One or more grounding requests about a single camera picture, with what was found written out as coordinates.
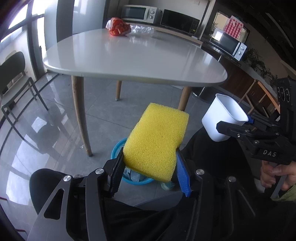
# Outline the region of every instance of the microwave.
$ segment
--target microwave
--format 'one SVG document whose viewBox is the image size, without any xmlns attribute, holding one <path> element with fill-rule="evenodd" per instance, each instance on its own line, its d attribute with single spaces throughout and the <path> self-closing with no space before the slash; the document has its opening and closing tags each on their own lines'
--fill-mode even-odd
<svg viewBox="0 0 296 241">
<path fill-rule="evenodd" d="M 172 28 L 189 35 L 195 35 L 199 20 L 188 15 L 165 9 L 160 25 L 165 28 Z"/>
<path fill-rule="evenodd" d="M 161 10 L 157 7 L 141 5 L 124 5 L 122 7 L 121 19 L 125 21 L 159 24 L 160 18 Z"/>
<path fill-rule="evenodd" d="M 240 61 L 247 46 L 222 30 L 215 31 L 210 42 Z"/>
</svg>

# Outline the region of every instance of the gray chair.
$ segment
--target gray chair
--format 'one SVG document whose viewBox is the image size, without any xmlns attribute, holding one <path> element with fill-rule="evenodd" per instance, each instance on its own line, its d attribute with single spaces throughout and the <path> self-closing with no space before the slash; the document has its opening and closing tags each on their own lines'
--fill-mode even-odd
<svg viewBox="0 0 296 241">
<path fill-rule="evenodd" d="M 36 96 L 31 89 L 30 83 L 32 87 L 34 88 L 36 95 L 38 95 L 39 99 L 41 100 L 42 104 L 48 110 L 46 104 L 44 103 L 43 99 L 41 98 L 41 95 L 39 91 L 37 90 L 34 81 L 32 80 L 31 77 L 26 76 L 25 72 L 25 58 L 22 52 L 17 52 L 11 57 L 9 57 L 3 64 L 0 65 L 0 96 L 2 99 L 1 102 L 1 110 L 12 126 L 12 128 L 16 131 L 16 133 L 22 138 L 22 135 L 19 133 L 19 131 L 16 129 L 12 121 L 8 118 L 7 113 L 5 112 L 5 108 L 8 109 L 8 111 L 11 113 L 13 118 L 17 121 L 17 118 L 15 115 L 12 113 L 11 109 L 9 108 L 9 105 L 14 101 L 14 99 L 26 88 L 26 86 L 29 87 L 29 90 L 31 91 L 33 97 L 35 100 Z M 8 85 L 8 83 L 16 77 L 19 73 L 22 73 L 23 76 L 18 79 L 13 86 L 9 88 L 9 90 L 5 94 L 1 94 L 2 90 Z"/>
</svg>

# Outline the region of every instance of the white bin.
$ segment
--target white bin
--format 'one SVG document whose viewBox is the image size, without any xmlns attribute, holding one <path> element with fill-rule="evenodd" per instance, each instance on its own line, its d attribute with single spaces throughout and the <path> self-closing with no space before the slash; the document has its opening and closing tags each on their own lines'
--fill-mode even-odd
<svg viewBox="0 0 296 241">
<path fill-rule="evenodd" d="M 230 96 L 216 94 L 214 101 L 202 118 L 202 124 L 213 141 L 225 141 L 229 136 L 219 133 L 216 129 L 220 121 L 242 126 L 248 116 L 239 104 Z"/>
</svg>

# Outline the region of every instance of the white microwave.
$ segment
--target white microwave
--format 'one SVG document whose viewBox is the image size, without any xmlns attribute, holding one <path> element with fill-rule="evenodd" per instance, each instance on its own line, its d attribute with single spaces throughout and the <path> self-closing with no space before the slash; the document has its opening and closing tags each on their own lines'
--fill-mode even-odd
<svg viewBox="0 0 296 241">
<path fill-rule="evenodd" d="M 157 7 L 124 5 L 122 7 L 121 19 L 125 21 L 159 24 L 161 10 Z"/>
</svg>

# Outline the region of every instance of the red plastic bag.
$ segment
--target red plastic bag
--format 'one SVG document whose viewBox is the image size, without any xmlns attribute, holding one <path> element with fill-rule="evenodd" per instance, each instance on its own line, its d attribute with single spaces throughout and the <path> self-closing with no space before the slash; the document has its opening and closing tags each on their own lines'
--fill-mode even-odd
<svg viewBox="0 0 296 241">
<path fill-rule="evenodd" d="M 116 17 L 107 22 L 106 28 L 113 36 L 126 35 L 131 32 L 131 26 Z"/>
</svg>

